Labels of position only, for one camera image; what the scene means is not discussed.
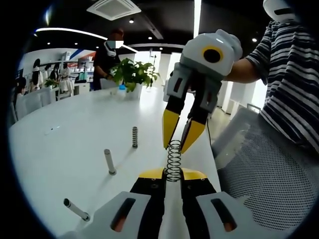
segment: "man in black shirt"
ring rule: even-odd
[[[108,37],[108,41],[123,41],[124,32],[121,29],[115,29]],[[95,53],[93,88],[95,91],[101,89],[100,79],[112,80],[110,69],[120,63],[119,56],[114,46],[110,46],[108,41],[104,42]]]

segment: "floor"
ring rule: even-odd
[[[208,120],[211,143],[219,137],[229,123],[230,115],[225,114],[220,108],[216,108],[211,118]]]

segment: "person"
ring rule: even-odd
[[[55,80],[55,81],[59,80],[59,67],[60,67],[59,63],[56,63],[54,65],[53,71],[50,74],[51,80]]]
[[[25,94],[25,90],[26,90],[26,79],[25,77],[19,77],[17,80],[17,86],[15,88],[15,92],[14,92],[14,99],[13,99],[14,106],[17,99],[19,99]]]
[[[68,63],[63,63],[63,69],[61,71],[61,82],[60,87],[61,91],[64,92],[72,92],[72,82],[69,79],[70,77],[70,68],[68,67]]]
[[[124,32],[122,29],[115,29],[108,37],[108,41],[123,41]],[[94,57],[93,89],[100,90],[100,79],[112,80],[110,68],[116,66],[121,61],[116,54],[116,50],[111,48],[108,42],[104,42],[97,50]]]
[[[43,84],[43,74],[40,72],[40,59],[36,59],[33,64],[32,77],[30,82],[30,92],[39,90]]]
[[[234,63],[227,81],[268,85],[260,115],[296,145],[319,153],[319,51],[313,37],[283,0],[264,0],[272,18],[261,42]]]
[[[45,86],[45,82],[47,81],[48,76],[50,76],[50,72],[49,72],[50,68],[51,68],[51,64],[47,64],[45,66],[45,68],[44,68],[44,71],[43,71],[43,84],[42,84],[43,87]]]

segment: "ceiling air vent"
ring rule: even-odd
[[[99,0],[90,6],[87,11],[110,21],[141,12],[139,7],[130,0]]]

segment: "potted plant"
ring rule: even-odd
[[[111,69],[114,72],[114,81],[120,84],[122,81],[126,87],[127,98],[139,99],[142,84],[152,86],[157,80],[159,73],[154,72],[152,63],[134,62],[128,58],[122,60],[117,66]]]
[[[58,87],[59,83],[57,81],[55,81],[55,80],[47,79],[45,84],[44,84],[44,86],[45,87],[50,87],[52,89],[52,88]]]

